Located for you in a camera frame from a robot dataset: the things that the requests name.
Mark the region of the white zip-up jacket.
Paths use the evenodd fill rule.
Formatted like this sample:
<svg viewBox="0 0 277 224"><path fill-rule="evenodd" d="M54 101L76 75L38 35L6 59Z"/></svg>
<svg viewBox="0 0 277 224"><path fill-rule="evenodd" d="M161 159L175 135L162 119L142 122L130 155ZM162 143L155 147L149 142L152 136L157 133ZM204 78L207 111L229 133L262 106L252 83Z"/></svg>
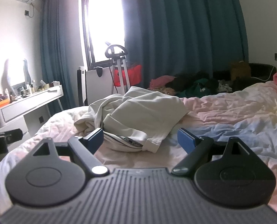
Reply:
<svg viewBox="0 0 277 224"><path fill-rule="evenodd" d="M133 86L125 95L91 103L74 126L84 135L101 128L104 143L112 150L155 153L187 113L180 98Z"/></svg>

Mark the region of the pile of dark clothes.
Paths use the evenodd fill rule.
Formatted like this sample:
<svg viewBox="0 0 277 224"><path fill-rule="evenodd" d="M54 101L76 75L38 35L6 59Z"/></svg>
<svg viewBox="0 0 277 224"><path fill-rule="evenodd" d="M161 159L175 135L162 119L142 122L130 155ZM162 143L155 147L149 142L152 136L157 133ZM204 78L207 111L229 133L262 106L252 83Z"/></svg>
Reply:
<svg viewBox="0 0 277 224"><path fill-rule="evenodd" d="M229 70L215 71L210 76L204 71L178 74L161 89L162 93L179 98L191 98L233 93L256 83L273 80L277 68L268 64L238 62Z"/></svg>

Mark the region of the white vanity desk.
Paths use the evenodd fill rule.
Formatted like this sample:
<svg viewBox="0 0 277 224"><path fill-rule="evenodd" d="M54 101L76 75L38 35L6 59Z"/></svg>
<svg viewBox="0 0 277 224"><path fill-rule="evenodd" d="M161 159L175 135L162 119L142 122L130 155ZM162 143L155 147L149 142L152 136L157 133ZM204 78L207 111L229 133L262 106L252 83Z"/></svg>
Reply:
<svg viewBox="0 0 277 224"><path fill-rule="evenodd" d="M23 132L22 144L30 139L51 118L48 104L60 103L64 95L62 86L54 86L19 99L0 108L0 132L19 128Z"/></svg>

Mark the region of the white panel heater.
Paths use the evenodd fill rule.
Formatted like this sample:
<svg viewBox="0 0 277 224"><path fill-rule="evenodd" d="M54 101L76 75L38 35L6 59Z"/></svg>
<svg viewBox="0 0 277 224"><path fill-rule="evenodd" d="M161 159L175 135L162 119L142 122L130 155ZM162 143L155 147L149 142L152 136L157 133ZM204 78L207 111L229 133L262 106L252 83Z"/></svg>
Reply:
<svg viewBox="0 0 277 224"><path fill-rule="evenodd" d="M87 106L86 70L84 66L79 66L77 70L77 88L79 106Z"/></svg>

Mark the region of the pastel tie-dye bed quilt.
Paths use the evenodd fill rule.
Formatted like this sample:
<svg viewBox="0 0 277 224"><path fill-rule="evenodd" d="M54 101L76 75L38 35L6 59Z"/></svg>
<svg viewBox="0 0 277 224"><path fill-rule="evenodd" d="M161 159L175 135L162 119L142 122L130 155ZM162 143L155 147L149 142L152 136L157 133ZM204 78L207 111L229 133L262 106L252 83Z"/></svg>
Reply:
<svg viewBox="0 0 277 224"><path fill-rule="evenodd" d="M173 168L186 155L177 142L179 128L216 141L227 141L229 137L236 136L274 172L276 189L269 205L277 212L277 85L273 82L258 83L235 93L183 98L182 102L188 112L161 143L157 152L119 152L102 145L96 157L109 169ZM74 123L87 111L88 107L83 106L55 114L32 138L0 161L0 215L12 206L4 184L7 174L43 138L65 142L71 136L79 135Z"/></svg>

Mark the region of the vanity mirror with light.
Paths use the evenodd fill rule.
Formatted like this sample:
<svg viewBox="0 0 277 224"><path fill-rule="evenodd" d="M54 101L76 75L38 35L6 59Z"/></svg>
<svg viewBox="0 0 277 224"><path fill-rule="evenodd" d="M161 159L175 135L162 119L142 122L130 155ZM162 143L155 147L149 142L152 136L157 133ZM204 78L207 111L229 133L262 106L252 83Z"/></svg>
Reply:
<svg viewBox="0 0 277 224"><path fill-rule="evenodd" d="M23 60L6 60L1 77L2 90L8 90L14 96L20 96L21 91L31 84L31 76L28 70L28 62Z"/></svg>

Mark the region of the pink garment in pile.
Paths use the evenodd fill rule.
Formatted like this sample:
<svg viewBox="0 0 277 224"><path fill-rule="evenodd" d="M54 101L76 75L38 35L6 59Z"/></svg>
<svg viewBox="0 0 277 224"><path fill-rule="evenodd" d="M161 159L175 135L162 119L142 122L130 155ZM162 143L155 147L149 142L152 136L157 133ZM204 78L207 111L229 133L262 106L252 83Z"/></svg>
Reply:
<svg viewBox="0 0 277 224"><path fill-rule="evenodd" d="M162 88L164 87L167 83L172 82L175 79L174 76L169 76L169 75L163 75L160 76L156 79L152 79L150 81L150 85L149 85L149 90L153 90L156 88Z"/></svg>

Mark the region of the teal curtain left panel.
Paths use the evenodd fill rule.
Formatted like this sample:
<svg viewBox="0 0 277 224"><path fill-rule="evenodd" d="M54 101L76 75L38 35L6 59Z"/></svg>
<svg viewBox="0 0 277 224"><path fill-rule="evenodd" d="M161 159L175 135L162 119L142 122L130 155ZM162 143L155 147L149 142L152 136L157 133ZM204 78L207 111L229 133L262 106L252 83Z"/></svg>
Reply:
<svg viewBox="0 0 277 224"><path fill-rule="evenodd" d="M40 56L43 80L58 81L64 95L61 104L64 110L76 107L71 86L70 72L65 48L65 2L42 0L40 20Z"/></svg>

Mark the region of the teal curtain panel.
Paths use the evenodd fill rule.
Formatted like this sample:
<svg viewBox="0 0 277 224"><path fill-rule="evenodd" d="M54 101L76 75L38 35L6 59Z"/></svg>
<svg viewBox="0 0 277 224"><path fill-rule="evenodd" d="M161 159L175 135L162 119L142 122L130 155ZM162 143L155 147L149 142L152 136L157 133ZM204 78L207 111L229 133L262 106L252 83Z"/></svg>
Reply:
<svg viewBox="0 0 277 224"><path fill-rule="evenodd" d="M65 48L65 2L42 0L40 20L40 56L43 80L58 81L64 95L61 104L64 110L76 107L71 86L70 72Z"/></svg>
<svg viewBox="0 0 277 224"><path fill-rule="evenodd" d="M141 86L163 75L228 69L247 61L239 0L122 0L128 58Z"/></svg>

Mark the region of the red cloth on stand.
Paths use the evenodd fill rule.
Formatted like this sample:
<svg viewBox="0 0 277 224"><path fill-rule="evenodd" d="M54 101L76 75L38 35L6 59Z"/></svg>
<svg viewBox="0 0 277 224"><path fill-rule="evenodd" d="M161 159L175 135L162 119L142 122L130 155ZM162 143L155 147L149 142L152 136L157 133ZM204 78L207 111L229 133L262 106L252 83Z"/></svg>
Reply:
<svg viewBox="0 0 277 224"><path fill-rule="evenodd" d="M141 70L142 66L141 65L134 65L129 68L127 68L128 71L128 77L129 77L129 82L130 85L137 85L141 82L142 76L141 76ZM114 86L120 86L120 79L119 79L119 71L118 68L116 67L114 70Z"/></svg>

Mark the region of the white garment steamer stand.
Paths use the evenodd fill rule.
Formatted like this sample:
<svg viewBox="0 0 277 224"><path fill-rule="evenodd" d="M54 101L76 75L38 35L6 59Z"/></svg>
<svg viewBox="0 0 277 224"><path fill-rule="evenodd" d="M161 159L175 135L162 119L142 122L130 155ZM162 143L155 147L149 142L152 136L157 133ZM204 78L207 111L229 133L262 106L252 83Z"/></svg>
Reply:
<svg viewBox="0 0 277 224"><path fill-rule="evenodd" d="M118 78L120 82L120 87L122 88L124 94L130 89L130 79L128 75L128 67L126 63L126 55L128 55L128 51L125 47L121 45L112 45L109 44L105 51L105 56L108 59L112 60L112 65L109 68L110 75L112 78L112 89L111 94L114 93L114 89L118 93L117 86L115 85L115 68L118 69Z"/></svg>

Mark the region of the teal curtain right panel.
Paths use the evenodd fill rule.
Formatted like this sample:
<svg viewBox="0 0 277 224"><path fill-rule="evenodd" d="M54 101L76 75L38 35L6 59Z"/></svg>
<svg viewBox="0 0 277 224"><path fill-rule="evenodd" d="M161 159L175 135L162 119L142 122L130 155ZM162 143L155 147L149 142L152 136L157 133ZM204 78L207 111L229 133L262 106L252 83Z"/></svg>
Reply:
<svg viewBox="0 0 277 224"><path fill-rule="evenodd" d="M239 0L122 0L128 58L141 86L163 75L228 69L247 61Z"/></svg>

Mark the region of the dark framed window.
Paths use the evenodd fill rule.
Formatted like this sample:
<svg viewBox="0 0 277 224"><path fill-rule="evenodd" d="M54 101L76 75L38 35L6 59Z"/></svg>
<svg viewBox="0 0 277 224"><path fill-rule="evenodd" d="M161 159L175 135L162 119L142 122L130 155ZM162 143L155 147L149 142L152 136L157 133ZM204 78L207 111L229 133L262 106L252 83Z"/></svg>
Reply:
<svg viewBox="0 0 277 224"><path fill-rule="evenodd" d="M89 70L108 67L105 51L125 45L122 0L80 0L84 52Z"/></svg>

